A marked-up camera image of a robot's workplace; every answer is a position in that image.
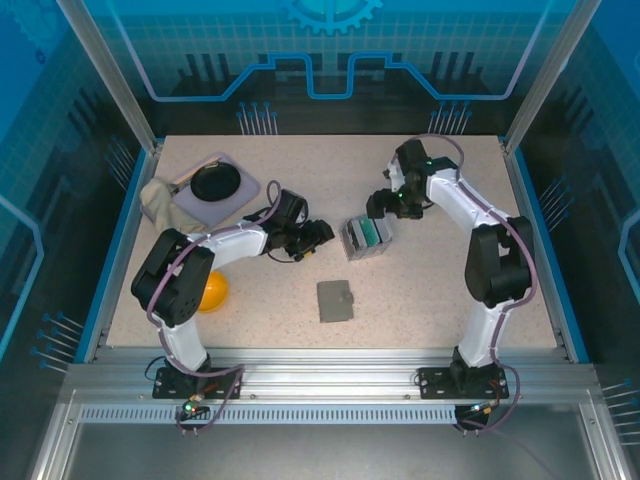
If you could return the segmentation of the clear acrylic card box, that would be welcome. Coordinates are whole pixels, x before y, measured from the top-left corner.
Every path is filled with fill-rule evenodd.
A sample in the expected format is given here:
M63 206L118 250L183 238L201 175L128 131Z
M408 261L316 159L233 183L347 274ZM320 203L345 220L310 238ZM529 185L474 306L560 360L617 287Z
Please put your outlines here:
M359 261L359 260L364 260L367 258L371 258L371 257L375 257L378 255L381 255L384 253L384 251L387 249L387 247L389 246L389 244L391 243L392 239L390 242L388 243L381 243L379 242L377 245L368 248L366 241L363 237L363 234L361 232L359 223L358 223L358 217L354 217L351 219L346 220L342 225L341 228L339 230L339 235L340 235L340 239L342 241L342 245L345 251L345 255L347 257L347 260L350 262L354 262L354 261ZM358 241L359 241L359 245L360 245L360 249L356 252L353 252L350 248L350 245L347 243L347 238L346 235L344 233L344 227L347 221L351 221L353 224L353 228L356 231L356 234L358 236Z

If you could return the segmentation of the grey card holder wallet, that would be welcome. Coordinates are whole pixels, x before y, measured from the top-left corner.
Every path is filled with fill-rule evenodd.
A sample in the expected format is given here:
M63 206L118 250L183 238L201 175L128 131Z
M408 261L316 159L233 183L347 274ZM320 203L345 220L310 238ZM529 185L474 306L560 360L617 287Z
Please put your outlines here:
M354 296L348 280L319 282L317 300L321 323L345 322L354 318Z

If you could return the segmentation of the teal card stack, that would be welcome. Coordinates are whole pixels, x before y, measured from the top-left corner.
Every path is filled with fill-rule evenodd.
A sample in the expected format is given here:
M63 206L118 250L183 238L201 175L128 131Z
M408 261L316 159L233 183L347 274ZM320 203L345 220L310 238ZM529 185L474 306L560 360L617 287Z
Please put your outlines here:
M358 223L367 247L370 248L377 245L380 242L380 237L374 220L362 215L358 218Z

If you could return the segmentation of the purple tray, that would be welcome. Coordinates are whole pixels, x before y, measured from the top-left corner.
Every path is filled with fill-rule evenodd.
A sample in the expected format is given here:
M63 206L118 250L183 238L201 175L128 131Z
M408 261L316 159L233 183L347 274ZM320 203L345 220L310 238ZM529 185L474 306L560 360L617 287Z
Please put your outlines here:
M216 152L205 159L217 156L221 157L220 161L234 165L240 172L241 184L234 195L218 202L205 202L193 195L190 184L175 195L170 193L175 204L208 227L214 227L227 219L253 200L261 190L259 182L227 154Z

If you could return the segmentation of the yellow bowl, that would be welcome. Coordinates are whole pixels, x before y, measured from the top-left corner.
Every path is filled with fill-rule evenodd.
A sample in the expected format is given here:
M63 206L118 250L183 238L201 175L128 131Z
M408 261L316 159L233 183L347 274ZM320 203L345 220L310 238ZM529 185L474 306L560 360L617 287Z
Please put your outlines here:
M205 284L204 291L197 311L211 313L221 308L229 294L229 284L226 277L217 271L212 271Z

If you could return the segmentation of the beige cloth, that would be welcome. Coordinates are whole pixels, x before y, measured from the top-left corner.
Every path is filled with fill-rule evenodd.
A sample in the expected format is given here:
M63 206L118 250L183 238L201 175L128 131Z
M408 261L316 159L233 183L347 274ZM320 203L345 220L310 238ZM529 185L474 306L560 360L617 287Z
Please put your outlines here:
M168 185L152 178L140 191L141 211L162 233L175 229L183 234L204 233L208 227L181 209L172 200Z

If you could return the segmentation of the metal bottom pan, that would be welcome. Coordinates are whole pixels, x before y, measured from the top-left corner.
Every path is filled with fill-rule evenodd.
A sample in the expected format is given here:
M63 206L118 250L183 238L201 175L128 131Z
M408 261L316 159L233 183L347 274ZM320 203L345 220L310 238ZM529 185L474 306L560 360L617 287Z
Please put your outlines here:
M44 447L50 405L17 429L15 475L51 480L640 480L640 446L608 467L573 409L524 406L488 433L437 425L228 425L184 438L160 424L72 425Z

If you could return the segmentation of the wooden handled utensil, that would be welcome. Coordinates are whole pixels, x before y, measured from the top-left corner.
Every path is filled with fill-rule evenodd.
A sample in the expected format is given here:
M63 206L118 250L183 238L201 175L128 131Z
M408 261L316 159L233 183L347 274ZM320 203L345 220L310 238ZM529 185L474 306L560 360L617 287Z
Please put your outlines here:
M196 165L195 167L191 168L185 173L179 175L176 179L174 179L169 184L169 192L172 195L175 195L176 193L180 192L182 189L184 189L186 186L190 184L191 179L195 176L195 174L199 170L209 166L216 166L220 160L221 160L220 156L207 158L203 160L200 164Z

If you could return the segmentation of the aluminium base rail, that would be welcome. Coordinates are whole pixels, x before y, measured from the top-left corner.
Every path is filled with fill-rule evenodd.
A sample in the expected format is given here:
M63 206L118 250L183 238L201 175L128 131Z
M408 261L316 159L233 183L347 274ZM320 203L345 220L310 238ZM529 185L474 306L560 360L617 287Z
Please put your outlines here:
M148 403L143 375L151 348L101 348L89 364L69 367L60 399L77 403ZM439 349L214 348L214 366L245 367L244 403L417 403L420 367L446 367L452 351ZM594 366L569 362L562 349L511 349L500 354L516 369L511 388L524 404L580 404L601 398Z

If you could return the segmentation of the aluminium side rail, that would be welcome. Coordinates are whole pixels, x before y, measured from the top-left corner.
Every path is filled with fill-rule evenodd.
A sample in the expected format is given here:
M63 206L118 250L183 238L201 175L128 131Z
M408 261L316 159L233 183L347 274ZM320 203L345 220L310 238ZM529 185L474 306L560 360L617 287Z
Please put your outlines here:
M112 322L141 222L140 191L157 168L163 144L159 139L153 153L140 151L76 349L75 364L94 360L103 331Z
M505 136L499 136L498 140L516 203L520 212L532 224L540 290L550 322L557 333L557 343L562 346L570 362L588 364L591 359L524 157L519 148L516 148L514 153L508 152Z

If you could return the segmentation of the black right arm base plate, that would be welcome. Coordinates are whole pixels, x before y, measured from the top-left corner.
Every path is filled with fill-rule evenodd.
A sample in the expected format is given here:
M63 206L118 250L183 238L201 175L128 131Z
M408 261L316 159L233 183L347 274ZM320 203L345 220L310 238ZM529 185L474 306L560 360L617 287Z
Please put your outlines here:
M503 369L494 364L481 368L424 367L417 370L423 400L508 399L509 386Z

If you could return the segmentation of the aluminium frame post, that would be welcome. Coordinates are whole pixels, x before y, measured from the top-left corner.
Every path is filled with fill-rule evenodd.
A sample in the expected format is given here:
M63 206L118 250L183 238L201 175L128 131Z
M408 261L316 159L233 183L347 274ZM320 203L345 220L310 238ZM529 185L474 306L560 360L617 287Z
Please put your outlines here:
M503 150L514 156L589 26L602 0L576 0L506 134Z
M141 147L154 154L157 140L95 21L82 0L56 0Z

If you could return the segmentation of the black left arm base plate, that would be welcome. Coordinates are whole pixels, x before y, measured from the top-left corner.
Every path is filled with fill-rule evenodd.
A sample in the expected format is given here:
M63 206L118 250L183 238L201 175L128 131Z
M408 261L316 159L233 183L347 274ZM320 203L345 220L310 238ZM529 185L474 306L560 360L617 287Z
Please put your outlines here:
M232 400L240 398L241 381L232 385L236 373L212 378L187 376L173 366L161 367L157 370L152 397L154 399L187 400L195 394L203 394L207 400L223 400L231 392Z

